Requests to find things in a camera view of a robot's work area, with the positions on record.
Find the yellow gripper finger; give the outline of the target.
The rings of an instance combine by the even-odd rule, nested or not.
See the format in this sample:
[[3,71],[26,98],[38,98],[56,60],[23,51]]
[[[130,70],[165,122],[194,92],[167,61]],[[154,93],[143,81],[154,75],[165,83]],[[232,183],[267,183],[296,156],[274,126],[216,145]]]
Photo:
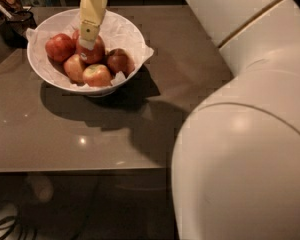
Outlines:
[[79,43],[92,50],[103,22],[107,0],[80,0]]

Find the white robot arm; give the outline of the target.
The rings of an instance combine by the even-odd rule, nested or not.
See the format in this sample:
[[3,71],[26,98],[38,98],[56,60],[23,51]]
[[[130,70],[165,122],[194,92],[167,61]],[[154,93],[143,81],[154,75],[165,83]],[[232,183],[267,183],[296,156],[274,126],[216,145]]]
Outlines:
[[234,78],[184,122],[172,156],[180,240],[300,240],[300,8],[186,0]]

